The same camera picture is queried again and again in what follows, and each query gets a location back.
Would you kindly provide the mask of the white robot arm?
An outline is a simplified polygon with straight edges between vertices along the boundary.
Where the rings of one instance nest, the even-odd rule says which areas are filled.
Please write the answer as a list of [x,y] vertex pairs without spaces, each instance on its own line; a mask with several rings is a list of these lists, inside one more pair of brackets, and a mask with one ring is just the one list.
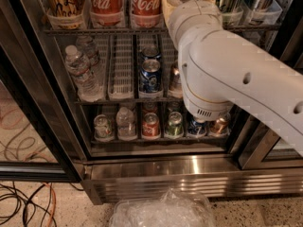
[[162,0],[178,51],[183,100],[205,121],[237,105],[303,153],[303,76],[243,37],[223,29],[209,1]]

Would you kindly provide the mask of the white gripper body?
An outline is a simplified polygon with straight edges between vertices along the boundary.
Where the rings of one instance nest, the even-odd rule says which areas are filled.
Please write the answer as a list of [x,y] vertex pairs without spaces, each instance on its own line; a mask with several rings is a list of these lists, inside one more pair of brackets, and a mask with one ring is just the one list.
[[181,38],[192,28],[219,30],[223,28],[223,18],[216,5],[202,0],[190,0],[172,11],[167,28],[174,47],[178,48]]

